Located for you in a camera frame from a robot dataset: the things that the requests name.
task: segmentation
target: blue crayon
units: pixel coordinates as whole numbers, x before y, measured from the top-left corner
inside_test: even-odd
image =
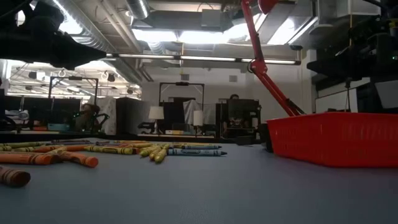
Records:
[[[226,152],[221,150],[206,150],[206,149],[169,149],[167,151],[169,156],[223,156]]]
[[[221,146],[181,146],[182,149],[219,149]]]

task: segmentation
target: fluorescent light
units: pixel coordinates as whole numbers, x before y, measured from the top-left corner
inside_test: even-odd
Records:
[[[278,28],[272,38],[268,41],[269,45],[286,44],[294,35],[294,21],[287,18],[286,21]]]
[[[75,91],[75,92],[80,92],[79,88],[76,87],[67,87],[67,90]]]
[[[132,30],[137,40],[146,42],[177,41],[177,36],[173,31],[164,30]]]
[[[244,59],[242,59],[242,62],[249,63],[249,62],[252,62],[253,60],[254,59],[244,58]],[[296,64],[296,61],[293,61],[293,60],[265,59],[264,61],[265,61],[265,63],[275,64],[275,65],[295,65]]]
[[[215,61],[215,62],[234,62],[235,61],[235,58],[183,56],[183,55],[181,55],[181,59],[182,60],[207,60],[207,61]]]
[[[80,34],[83,32],[83,28],[79,26],[76,20],[74,20],[68,13],[68,11],[57,0],[53,0],[53,2],[59,7],[59,9],[62,11],[62,14],[64,14],[66,17],[66,20],[60,25],[60,30],[67,32],[68,34]]]
[[[296,35],[294,35],[294,37],[292,37],[289,41],[288,44],[293,44],[299,37],[301,37],[305,31],[307,31],[309,28],[312,27],[312,25],[314,25],[314,23],[318,22],[318,17],[315,17],[311,20],[311,22],[309,22],[302,30],[300,30],[300,32],[298,32]]]
[[[221,32],[184,31],[178,41],[188,44],[223,44],[228,39]]]
[[[119,54],[119,56],[122,58],[174,59],[173,55]]]
[[[256,31],[258,31],[260,29],[260,27],[262,26],[262,24],[264,23],[266,18],[267,18],[266,14],[260,13],[260,18],[258,20],[256,19],[257,20],[257,22],[256,22],[256,20],[254,20],[254,16],[253,16],[253,21],[255,22],[254,27],[256,28]]]

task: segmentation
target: desk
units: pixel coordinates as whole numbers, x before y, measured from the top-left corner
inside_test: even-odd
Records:
[[[220,144],[225,157],[84,152],[68,162],[9,165],[31,173],[22,189],[0,185],[0,221],[42,223],[397,223],[397,170],[332,169]]]
[[[140,137],[167,137],[167,138],[205,138],[214,139],[214,136],[187,135],[187,134],[138,134]]]

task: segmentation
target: orange crayon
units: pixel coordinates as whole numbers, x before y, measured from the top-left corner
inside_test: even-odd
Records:
[[[76,162],[78,164],[94,168],[98,165],[98,159],[93,156],[86,156],[80,153],[63,151],[59,155],[64,161]]]
[[[23,187],[30,181],[30,174],[0,166],[0,183],[10,187]]]
[[[0,154],[0,163],[49,165],[56,163],[59,156],[31,154]]]

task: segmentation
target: robotic arm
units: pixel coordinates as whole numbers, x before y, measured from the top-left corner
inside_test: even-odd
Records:
[[[266,86],[271,95],[278,101],[281,107],[286,111],[289,116],[298,116],[304,112],[288,99],[276,84],[267,75],[267,65],[264,61],[264,56],[261,50],[261,43],[256,28],[254,27],[253,16],[250,10],[250,3],[253,0],[242,0],[241,6],[244,14],[244,19],[248,25],[249,35],[253,45],[255,59],[250,64],[251,71],[260,79],[262,84]],[[262,13],[267,14],[278,3],[278,0],[258,0],[259,7]]]

